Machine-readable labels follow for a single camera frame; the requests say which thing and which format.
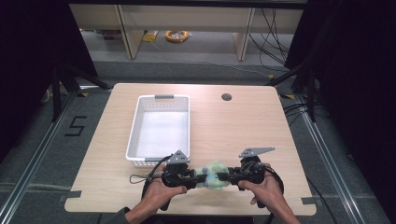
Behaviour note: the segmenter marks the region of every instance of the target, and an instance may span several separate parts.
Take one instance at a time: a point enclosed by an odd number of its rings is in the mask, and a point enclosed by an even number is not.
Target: sleeve
[[[122,208],[117,214],[105,220],[102,224],[129,224],[126,220],[125,213],[131,211],[129,208]]]

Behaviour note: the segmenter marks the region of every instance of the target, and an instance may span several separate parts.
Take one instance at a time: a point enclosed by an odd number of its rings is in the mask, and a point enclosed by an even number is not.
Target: metal bracket
[[[241,154],[239,154],[239,158],[254,157],[273,150],[275,150],[274,147],[247,147]]]
[[[188,162],[190,162],[190,159],[186,155],[184,155],[184,153],[181,150],[178,150],[167,161],[168,164],[181,164],[181,163],[188,163]]]

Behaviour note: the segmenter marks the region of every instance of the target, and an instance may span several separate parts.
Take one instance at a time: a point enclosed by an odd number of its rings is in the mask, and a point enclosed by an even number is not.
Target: human hand
[[[157,171],[162,170],[163,166],[160,166]],[[186,187],[168,188],[160,178],[155,178],[149,184],[142,201],[125,216],[129,223],[141,223],[148,217],[155,215],[158,209],[168,203],[173,197],[184,193],[187,193]]]
[[[300,223],[283,197],[276,179],[268,172],[264,173],[264,180],[260,184],[241,180],[238,186],[254,193],[250,204],[262,202],[268,211],[278,217],[282,223]]]

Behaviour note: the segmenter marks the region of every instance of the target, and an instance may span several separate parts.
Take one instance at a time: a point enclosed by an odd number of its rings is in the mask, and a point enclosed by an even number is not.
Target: round hole
[[[221,95],[221,99],[223,99],[224,101],[231,101],[233,97],[231,96],[230,93],[224,93]]]

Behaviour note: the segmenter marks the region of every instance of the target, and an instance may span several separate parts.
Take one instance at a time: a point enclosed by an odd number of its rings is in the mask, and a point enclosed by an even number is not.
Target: tape roll
[[[185,41],[189,37],[187,31],[167,31],[165,34],[166,40],[173,43],[180,43]]]

